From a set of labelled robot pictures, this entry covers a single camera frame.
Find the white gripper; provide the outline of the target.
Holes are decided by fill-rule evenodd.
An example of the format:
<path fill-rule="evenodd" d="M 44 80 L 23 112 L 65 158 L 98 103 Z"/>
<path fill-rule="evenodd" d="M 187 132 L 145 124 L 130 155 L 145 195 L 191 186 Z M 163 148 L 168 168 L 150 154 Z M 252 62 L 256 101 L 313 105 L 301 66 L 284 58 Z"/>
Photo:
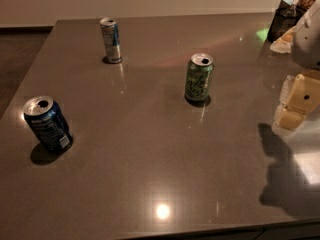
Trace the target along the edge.
<path fill-rule="evenodd" d="M 320 70 L 320 0 L 299 19 L 292 41 L 292 58 L 304 68 Z M 320 105 L 320 73 L 288 75 L 282 84 L 274 125 L 296 130 Z"/>

